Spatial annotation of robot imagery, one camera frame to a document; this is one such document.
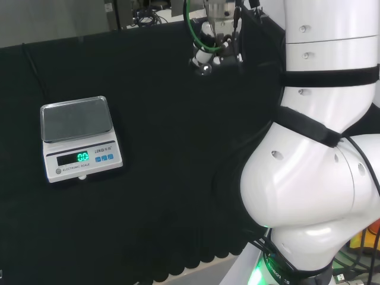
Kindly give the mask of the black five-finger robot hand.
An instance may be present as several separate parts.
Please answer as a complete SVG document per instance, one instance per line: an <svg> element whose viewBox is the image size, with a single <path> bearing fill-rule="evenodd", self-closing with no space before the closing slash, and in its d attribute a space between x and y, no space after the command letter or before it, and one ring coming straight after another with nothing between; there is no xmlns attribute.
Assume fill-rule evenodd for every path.
<svg viewBox="0 0 380 285"><path fill-rule="evenodd" d="M189 28L193 38L189 67L197 75L208 76L230 67L242 67L242 20L218 21L216 26L226 30L217 33L209 21L201 24L198 33Z"/></svg>

